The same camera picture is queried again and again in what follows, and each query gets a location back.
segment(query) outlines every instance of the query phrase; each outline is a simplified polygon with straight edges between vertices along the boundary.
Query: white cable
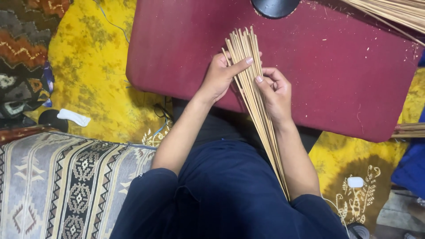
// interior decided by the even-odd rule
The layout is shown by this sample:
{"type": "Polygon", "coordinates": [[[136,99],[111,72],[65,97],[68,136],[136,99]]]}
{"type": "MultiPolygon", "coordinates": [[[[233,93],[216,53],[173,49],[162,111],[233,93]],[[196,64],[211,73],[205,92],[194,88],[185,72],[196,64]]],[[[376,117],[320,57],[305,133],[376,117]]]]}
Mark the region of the white cable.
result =
{"type": "Polygon", "coordinates": [[[342,221],[344,222],[344,226],[345,226],[345,228],[346,228],[346,230],[347,230],[347,235],[348,235],[348,238],[350,238],[350,234],[348,233],[348,228],[347,228],[347,224],[345,223],[345,220],[344,220],[344,218],[342,217],[342,215],[341,215],[341,213],[340,213],[340,211],[338,210],[338,208],[336,207],[336,205],[333,203],[333,202],[331,202],[331,200],[328,200],[328,199],[326,199],[326,198],[324,198],[323,197],[323,195],[322,195],[322,198],[323,198],[323,200],[326,200],[326,201],[328,201],[328,202],[330,202],[336,209],[337,209],[337,212],[338,212],[338,214],[340,215],[340,218],[342,219],[342,221]]]}

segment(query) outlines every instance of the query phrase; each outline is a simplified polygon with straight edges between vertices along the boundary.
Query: white cloth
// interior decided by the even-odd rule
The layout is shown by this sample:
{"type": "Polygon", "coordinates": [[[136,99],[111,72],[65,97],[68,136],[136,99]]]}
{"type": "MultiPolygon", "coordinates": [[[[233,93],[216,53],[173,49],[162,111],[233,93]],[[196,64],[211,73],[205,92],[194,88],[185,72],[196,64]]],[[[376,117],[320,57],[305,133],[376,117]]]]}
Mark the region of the white cloth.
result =
{"type": "Polygon", "coordinates": [[[77,114],[67,109],[61,109],[57,114],[58,119],[74,121],[79,126],[85,127],[90,122],[90,118],[84,115],[77,114]]]}

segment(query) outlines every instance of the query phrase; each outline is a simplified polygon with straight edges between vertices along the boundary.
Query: fingernail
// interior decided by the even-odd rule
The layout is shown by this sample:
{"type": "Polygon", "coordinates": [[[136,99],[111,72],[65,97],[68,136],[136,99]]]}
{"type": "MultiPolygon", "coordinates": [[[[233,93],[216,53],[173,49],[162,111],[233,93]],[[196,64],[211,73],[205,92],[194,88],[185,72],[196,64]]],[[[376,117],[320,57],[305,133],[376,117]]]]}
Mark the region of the fingernail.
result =
{"type": "Polygon", "coordinates": [[[261,82],[263,82],[263,77],[262,77],[262,76],[257,76],[257,77],[255,78],[255,80],[256,80],[258,83],[261,83],[261,82]]]}
{"type": "Polygon", "coordinates": [[[251,64],[254,61],[254,59],[252,57],[248,57],[245,61],[247,64],[251,64]]]}

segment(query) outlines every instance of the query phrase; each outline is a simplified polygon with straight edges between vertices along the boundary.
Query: forearm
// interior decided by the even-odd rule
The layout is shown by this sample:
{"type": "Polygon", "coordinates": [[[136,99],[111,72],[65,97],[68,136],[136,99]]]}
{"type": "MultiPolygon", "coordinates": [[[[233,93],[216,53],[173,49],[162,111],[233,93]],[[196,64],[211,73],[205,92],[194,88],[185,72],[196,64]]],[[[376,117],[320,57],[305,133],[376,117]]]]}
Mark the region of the forearm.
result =
{"type": "Polygon", "coordinates": [[[167,168],[179,175],[212,105],[212,100],[195,94],[156,150],[152,169],[167,168]]]}
{"type": "Polygon", "coordinates": [[[291,200],[303,194],[320,196],[319,178],[295,124],[279,127],[276,137],[291,200]]]}

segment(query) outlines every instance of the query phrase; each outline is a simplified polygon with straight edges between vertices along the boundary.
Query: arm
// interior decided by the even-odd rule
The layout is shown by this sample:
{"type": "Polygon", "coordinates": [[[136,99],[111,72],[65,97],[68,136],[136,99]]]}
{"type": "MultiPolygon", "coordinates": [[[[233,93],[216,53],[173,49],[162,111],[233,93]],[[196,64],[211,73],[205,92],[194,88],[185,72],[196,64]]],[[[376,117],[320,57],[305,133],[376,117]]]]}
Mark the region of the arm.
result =
{"type": "Polygon", "coordinates": [[[252,57],[248,57],[227,67],[223,53],[213,57],[200,89],[159,145],[152,169],[167,168],[179,175],[212,105],[225,95],[233,77],[248,68],[252,62],[252,57]]]}
{"type": "Polygon", "coordinates": [[[291,200],[303,194],[320,196],[319,178],[291,117],[291,84],[276,68],[263,68],[257,85],[275,128],[280,158],[291,200]]]}

